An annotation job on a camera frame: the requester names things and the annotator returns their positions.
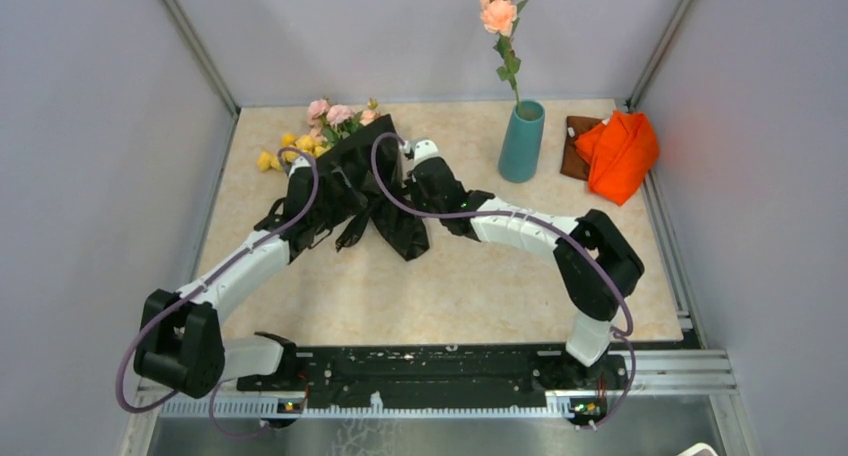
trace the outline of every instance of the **vase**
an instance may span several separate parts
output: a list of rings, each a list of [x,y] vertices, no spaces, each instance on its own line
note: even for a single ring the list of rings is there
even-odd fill
[[[522,101],[521,114],[518,105],[512,108],[498,160],[498,172],[505,180],[523,183],[536,174],[544,126],[545,108],[538,101]]]

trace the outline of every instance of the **marble-patterned surface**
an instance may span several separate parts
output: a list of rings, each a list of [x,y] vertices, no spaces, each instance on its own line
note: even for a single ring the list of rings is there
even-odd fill
[[[680,340],[676,309],[641,194],[618,207],[559,174],[567,115],[607,117],[610,100],[544,101],[547,118],[536,176],[503,180],[496,165],[511,103],[386,104],[401,136],[429,137],[466,188],[549,214],[605,211],[645,263],[628,298],[635,340]],[[236,130],[204,248],[200,274],[236,248],[286,190],[286,177],[260,173],[260,150],[283,132],[306,132],[305,109],[246,108]],[[336,253],[335,235],[252,294],[224,324],[227,337],[268,331],[300,345],[564,341],[576,309],[552,264],[521,251],[451,236],[427,221],[431,249],[404,262],[369,225]],[[621,315],[618,324],[623,324]]]

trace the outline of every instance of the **wall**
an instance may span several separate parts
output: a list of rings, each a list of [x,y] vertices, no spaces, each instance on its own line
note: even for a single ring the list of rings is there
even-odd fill
[[[845,1],[700,0],[642,108],[709,339],[768,455],[845,454]]]
[[[629,96],[679,0],[530,0],[526,97]],[[180,0],[242,106],[508,99],[479,0]]]
[[[191,271],[230,118],[158,0],[0,20],[0,454],[115,454],[118,360]]]

